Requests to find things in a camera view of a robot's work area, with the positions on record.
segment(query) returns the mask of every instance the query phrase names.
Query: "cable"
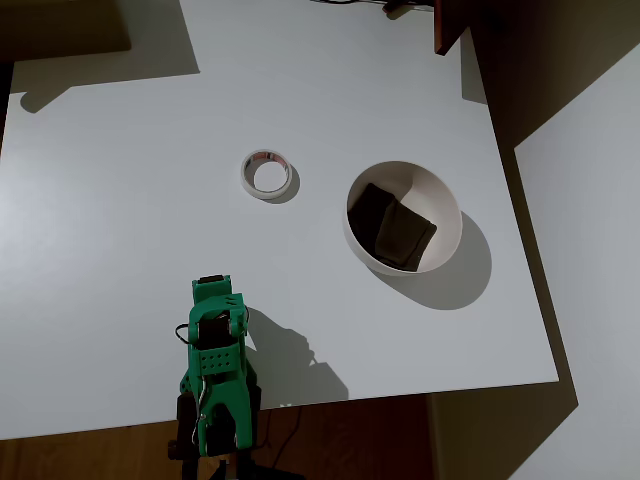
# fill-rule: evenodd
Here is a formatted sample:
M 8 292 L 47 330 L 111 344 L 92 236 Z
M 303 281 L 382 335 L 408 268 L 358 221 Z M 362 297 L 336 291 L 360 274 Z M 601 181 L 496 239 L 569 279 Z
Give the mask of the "cable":
M 189 327 L 189 324 L 188 324 L 188 323 L 183 323 L 182 325 L 178 325 L 178 326 L 176 327 L 176 337 L 178 337 L 178 338 L 180 339 L 180 341 L 181 341 L 182 343 L 184 343 L 185 345 L 189 345 L 189 341 L 188 341 L 188 340 L 185 340 L 185 339 L 184 339 L 184 338 L 183 338 L 183 337 L 178 333 L 178 330 L 181 330 L 181 329 L 183 329 L 183 328 L 188 328 L 188 327 Z
M 330 5 L 349 5 L 351 3 L 360 3 L 360 0 L 345 0 L 344 2 L 340 2 L 339 0 L 311 0 L 316 3 L 328 3 Z
M 196 424 L 193 427 L 193 433 L 191 434 L 191 443 L 193 443 L 194 445 L 198 445 L 199 439 L 198 439 L 198 424 L 200 423 L 200 420 L 204 420 L 204 418 L 202 418 L 200 416 L 200 412 L 202 411 L 202 400 L 204 399 L 204 394 L 207 391 L 207 377 L 202 377 L 202 392 L 200 392 L 200 398 L 196 400 Z
M 267 416 L 267 431 L 266 431 L 266 433 L 264 435 L 264 440 L 262 441 L 262 443 L 259 446 L 257 446 L 255 448 L 256 450 L 264 448 L 264 446 L 269 441 L 269 429 L 271 428 L 271 412 L 273 412 L 273 410 L 269 410 L 269 415 Z
M 289 440 L 291 440 L 293 436 L 296 434 L 296 432 L 298 431 L 298 428 L 300 428 L 300 417 L 302 417 L 302 407 L 298 407 L 298 419 L 296 420 L 296 426 L 293 427 L 293 430 L 291 431 L 287 439 L 284 441 L 284 443 L 280 447 L 280 451 L 278 451 L 278 455 L 276 455 L 276 459 L 273 461 L 273 467 L 271 468 L 276 468 L 276 465 L 278 464 L 278 460 L 280 460 L 280 455 L 282 455 L 282 452 L 284 452 L 284 448 L 287 446 L 287 443 L 289 443 Z

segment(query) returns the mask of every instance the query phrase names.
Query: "dark fabric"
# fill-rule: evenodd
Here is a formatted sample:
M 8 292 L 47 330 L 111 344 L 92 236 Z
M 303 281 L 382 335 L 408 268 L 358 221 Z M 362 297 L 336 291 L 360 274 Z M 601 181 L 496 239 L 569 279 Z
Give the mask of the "dark fabric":
M 437 227 L 370 183 L 347 212 L 358 243 L 375 259 L 415 272 Z
M 347 212 L 353 235 L 372 257 L 376 256 L 376 238 L 387 207 L 392 201 L 395 201 L 393 194 L 370 183 Z
M 385 211 L 375 243 L 375 256 L 399 270 L 415 272 L 437 227 L 394 199 Z

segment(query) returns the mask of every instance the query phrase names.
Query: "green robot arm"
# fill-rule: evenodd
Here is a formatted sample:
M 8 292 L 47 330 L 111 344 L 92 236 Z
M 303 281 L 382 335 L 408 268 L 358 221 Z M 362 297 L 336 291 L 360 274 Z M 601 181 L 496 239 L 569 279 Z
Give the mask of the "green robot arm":
M 189 368 L 180 383 L 181 394 L 196 402 L 192 441 L 200 456 L 250 448 L 260 390 L 246 358 L 248 310 L 242 294 L 231 293 L 229 276 L 204 277 L 192 287 Z

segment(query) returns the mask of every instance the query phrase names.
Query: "white table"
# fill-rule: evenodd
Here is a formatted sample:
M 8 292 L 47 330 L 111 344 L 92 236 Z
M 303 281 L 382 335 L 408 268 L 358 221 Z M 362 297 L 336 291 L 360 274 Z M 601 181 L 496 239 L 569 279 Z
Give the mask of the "white table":
M 0 437 L 173 419 L 187 360 L 173 328 L 191 280 L 217 273 L 255 309 L 263 408 L 557 380 L 488 109 L 461 98 L 458 47 L 433 54 L 431 13 L 182 9 L 199 74 L 94 79 L 35 114 L 11 96 Z M 101 61 L 21 63 L 15 79 Z M 291 201 L 242 189 L 258 148 L 299 172 Z M 352 181 L 387 160 L 436 173 L 468 215 L 457 260 L 417 283 L 381 281 L 342 231 Z

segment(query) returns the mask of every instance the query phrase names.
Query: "white wall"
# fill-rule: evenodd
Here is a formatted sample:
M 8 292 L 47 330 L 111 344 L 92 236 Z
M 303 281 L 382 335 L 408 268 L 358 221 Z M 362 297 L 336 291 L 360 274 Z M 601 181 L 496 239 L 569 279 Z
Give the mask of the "white wall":
M 512 478 L 640 478 L 640 46 L 517 149 L 578 408 Z

